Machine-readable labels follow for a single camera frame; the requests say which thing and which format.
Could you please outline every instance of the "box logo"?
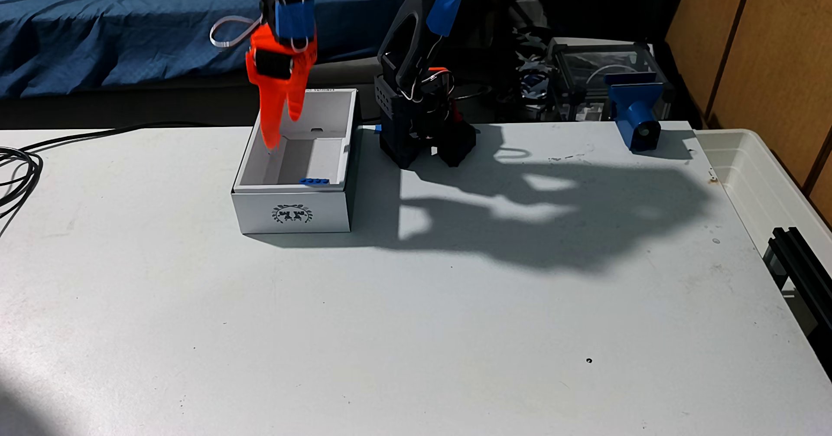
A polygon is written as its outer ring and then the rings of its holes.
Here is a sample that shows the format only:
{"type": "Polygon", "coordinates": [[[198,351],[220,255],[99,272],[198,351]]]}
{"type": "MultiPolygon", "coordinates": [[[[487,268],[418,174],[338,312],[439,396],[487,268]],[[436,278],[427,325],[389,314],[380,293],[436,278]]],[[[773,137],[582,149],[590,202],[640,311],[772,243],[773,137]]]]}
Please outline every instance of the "box logo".
{"type": "Polygon", "coordinates": [[[312,210],[300,204],[278,205],[271,210],[271,218],[274,218],[278,223],[286,223],[289,221],[308,223],[312,221],[312,210]]]}

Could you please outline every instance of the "white table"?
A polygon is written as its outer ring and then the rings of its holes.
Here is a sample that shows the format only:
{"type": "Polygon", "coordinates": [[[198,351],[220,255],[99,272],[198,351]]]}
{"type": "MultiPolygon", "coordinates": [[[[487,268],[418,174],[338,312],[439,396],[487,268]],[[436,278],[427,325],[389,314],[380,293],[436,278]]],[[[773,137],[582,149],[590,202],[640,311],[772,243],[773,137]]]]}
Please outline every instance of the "white table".
{"type": "Polygon", "coordinates": [[[828,434],[832,384],[663,127],[635,155],[613,123],[483,126],[404,172],[366,131],[352,234],[257,239],[249,129],[44,151],[0,237],[0,433],[828,434]]]}

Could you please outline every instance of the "wooden panel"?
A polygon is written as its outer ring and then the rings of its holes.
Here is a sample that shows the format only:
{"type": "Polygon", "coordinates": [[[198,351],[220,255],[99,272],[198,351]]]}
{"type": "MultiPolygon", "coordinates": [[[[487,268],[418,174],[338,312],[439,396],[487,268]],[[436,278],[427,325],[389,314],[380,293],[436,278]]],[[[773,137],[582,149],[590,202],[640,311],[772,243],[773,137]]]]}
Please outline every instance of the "wooden panel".
{"type": "Polygon", "coordinates": [[[829,132],[832,0],[748,0],[712,109],[756,131],[799,184],[829,132]]]}
{"type": "Polygon", "coordinates": [[[832,224],[832,159],[827,159],[809,198],[826,222],[832,224]]]}
{"type": "Polygon", "coordinates": [[[740,0],[681,0],[666,41],[691,98],[705,111],[740,0]]]}

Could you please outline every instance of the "blue bedsheet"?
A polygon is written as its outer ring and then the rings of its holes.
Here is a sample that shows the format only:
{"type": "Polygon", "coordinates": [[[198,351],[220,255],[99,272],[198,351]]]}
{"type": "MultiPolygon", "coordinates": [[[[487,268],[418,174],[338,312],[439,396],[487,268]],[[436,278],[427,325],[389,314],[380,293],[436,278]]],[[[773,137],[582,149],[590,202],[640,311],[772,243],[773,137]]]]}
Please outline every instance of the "blue bedsheet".
{"type": "MultiPolygon", "coordinates": [[[[374,55],[402,1],[315,0],[318,61],[374,55]]],[[[0,0],[0,99],[242,69],[248,42],[220,51],[208,32],[222,16],[257,18],[259,3],[0,0]]]]}

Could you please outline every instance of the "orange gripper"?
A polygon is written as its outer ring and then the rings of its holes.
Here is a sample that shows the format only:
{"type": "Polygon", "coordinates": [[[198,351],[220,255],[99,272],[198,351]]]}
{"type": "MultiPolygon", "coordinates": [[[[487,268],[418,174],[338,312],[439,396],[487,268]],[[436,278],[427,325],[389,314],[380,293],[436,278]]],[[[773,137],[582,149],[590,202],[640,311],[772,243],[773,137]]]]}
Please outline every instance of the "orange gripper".
{"type": "Polygon", "coordinates": [[[304,109],[309,71],[317,59],[317,35],[303,49],[297,47],[297,41],[294,47],[283,46],[275,41],[268,25],[257,27],[251,35],[251,48],[245,55],[245,69],[248,70],[249,81],[260,88],[260,133],[267,149],[273,150],[280,143],[280,119],[283,116],[284,101],[289,101],[289,117],[292,120],[300,118],[300,112],[304,109]],[[257,49],[290,56],[289,79],[260,74],[255,64],[257,49]]]}

